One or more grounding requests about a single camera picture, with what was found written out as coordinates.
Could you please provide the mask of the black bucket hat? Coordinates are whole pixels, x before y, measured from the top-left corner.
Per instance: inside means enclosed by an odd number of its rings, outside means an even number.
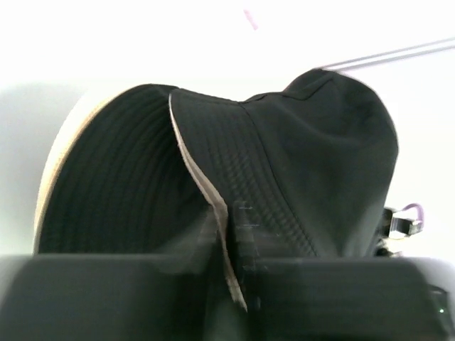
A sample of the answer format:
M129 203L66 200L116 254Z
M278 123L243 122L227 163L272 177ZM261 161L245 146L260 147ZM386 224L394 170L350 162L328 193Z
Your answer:
M255 209L285 256L375 253L398 142L372 89L322 69L243 102L177 88L183 140L227 205L226 247L238 283L232 219L239 202ZM210 263L202 340L246 340L246 305L230 296L220 248Z

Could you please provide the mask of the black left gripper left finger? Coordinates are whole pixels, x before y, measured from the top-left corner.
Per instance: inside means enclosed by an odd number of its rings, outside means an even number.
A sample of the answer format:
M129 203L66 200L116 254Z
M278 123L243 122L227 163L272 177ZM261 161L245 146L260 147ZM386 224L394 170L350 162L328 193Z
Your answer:
M202 340L217 238L206 210L156 254L5 257L1 339Z

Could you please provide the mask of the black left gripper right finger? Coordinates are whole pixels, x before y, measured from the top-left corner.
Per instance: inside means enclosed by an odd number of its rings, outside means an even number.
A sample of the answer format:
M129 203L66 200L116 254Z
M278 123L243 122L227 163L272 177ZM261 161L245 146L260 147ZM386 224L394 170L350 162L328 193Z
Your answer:
M446 339L444 262L286 257L251 205L232 223L252 340Z

